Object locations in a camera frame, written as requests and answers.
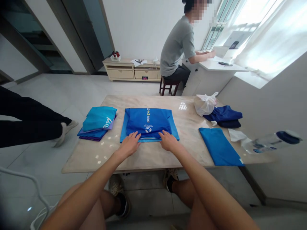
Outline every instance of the white plastic bag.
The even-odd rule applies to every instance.
[[[218,92],[215,92],[212,96],[199,95],[197,94],[194,98],[194,106],[196,112],[201,117],[203,115],[209,115],[213,112],[214,107],[217,105],[217,100],[215,96],[218,95]]]

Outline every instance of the marble table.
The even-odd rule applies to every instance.
[[[161,108],[172,110],[180,142],[202,166],[215,166],[198,131],[200,127],[212,128],[212,125],[196,113],[193,99],[194,97],[184,96],[108,95],[101,106],[112,106],[118,109],[113,129],[108,131],[100,142],[80,139],[72,155],[64,165],[62,173],[94,172],[108,160],[120,146],[125,108]],[[276,156],[272,153],[248,154],[241,148],[238,142],[230,141],[228,129],[222,128],[222,130],[245,164],[269,163],[276,160]],[[244,132],[244,128],[239,128],[238,130]],[[121,163],[116,171],[118,173],[123,171],[137,172],[181,167],[177,158],[171,152],[165,151],[159,142],[148,142],[142,143],[137,152]]]

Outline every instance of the water bottle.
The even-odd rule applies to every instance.
[[[262,138],[247,142],[243,145],[243,148],[249,154],[259,154],[298,144],[300,141],[302,141],[302,139],[297,133],[286,130],[268,134]]]

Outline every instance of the phone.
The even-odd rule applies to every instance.
[[[237,44],[239,44],[239,42],[238,42],[238,41],[235,41],[235,42],[231,45],[231,47],[230,47],[229,49],[230,49],[230,50],[233,50],[234,48],[236,48]]]
[[[227,62],[219,62],[220,65],[229,65]]]

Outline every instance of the gray t-shirt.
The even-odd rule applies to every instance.
[[[168,77],[176,71],[183,52],[185,58],[196,55],[193,27],[186,16],[182,16],[177,22],[163,46],[160,58],[162,76]]]

